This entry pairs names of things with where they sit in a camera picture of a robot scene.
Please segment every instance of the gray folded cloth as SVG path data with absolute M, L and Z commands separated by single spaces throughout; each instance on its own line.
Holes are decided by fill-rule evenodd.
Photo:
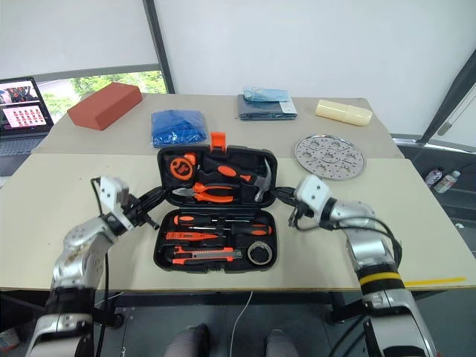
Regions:
M 291 120 L 296 113 L 285 113 L 280 102 L 252 102 L 238 95 L 238 115 L 241 120 Z

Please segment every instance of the gray pants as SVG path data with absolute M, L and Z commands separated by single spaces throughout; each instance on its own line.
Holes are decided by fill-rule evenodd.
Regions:
M 203 325 L 186 329 L 170 342 L 164 357 L 206 357 L 208 341 L 203 341 L 204 338 L 208 338 L 208 331 L 204 331 Z M 266 357 L 299 357 L 299 354 L 288 335 L 274 329 L 266 339 Z

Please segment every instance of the yellow strip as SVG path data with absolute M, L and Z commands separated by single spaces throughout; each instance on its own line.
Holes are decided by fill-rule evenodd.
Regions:
M 400 277 L 399 273 L 376 273 L 376 274 L 371 274 L 367 275 L 366 277 L 363 277 L 362 279 L 359 280 L 360 285 L 364 285 L 367 283 L 371 283 L 376 280 L 384 280 L 384 279 L 398 279 L 401 280 L 402 278 Z
M 412 280 L 412 281 L 405 281 L 405 286 L 457 283 L 459 281 L 465 281 L 465 280 L 466 280 L 465 277 L 450 277 L 448 279 L 433 279 L 433 280 Z

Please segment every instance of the beige table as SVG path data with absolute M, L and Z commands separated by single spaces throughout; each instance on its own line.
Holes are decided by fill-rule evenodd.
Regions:
M 279 158 L 277 185 L 295 186 L 306 172 Z M 160 184 L 150 155 L 33 154 L 0 190 L 0 287 L 49 289 L 65 234 L 97 214 L 91 177 L 121 177 L 140 195 Z M 476 260 L 442 208 L 405 159 L 370 159 L 349 181 L 328 181 L 334 196 L 362 200 L 402 242 L 400 272 L 413 289 L 476 286 Z M 168 203 L 151 212 L 161 217 Z M 156 232 L 124 234 L 110 251 L 111 290 L 350 290 L 358 289 L 341 232 L 301 233 L 287 226 L 289 206 L 266 208 L 276 219 L 278 259 L 268 271 L 244 274 L 165 272 L 152 259 Z M 451 282 L 456 277 L 463 281 Z
M 370 108 L 359 99 L 332 100 Z M 104 131 L 75 126 L 68 115 L 58 121 L 35 152 L 156 155 L 150 142 L 150 115 L 165 109 L 196 109 L 208 130 L 226 132 L 228 144 L 269 149 L 290 158 L 299 140 L 314 134 L 337 135 L 359 147 L 367 158 L 403 158 L 382 122 L 373 116 L 368 126 L 354 126 L 316 117 L 317 98 L 293 98 L 298 117 L 283 121 L 241 121 L 236 96 L 145 94 L 144 100 Z

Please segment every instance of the orange tape measure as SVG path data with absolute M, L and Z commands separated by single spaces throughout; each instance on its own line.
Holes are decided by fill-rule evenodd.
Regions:
M 196 154 L 187 152 L 184 156 L 174 158 L 170 162 L 170 173 L 176 179 L 188 181 L 195 173 Z

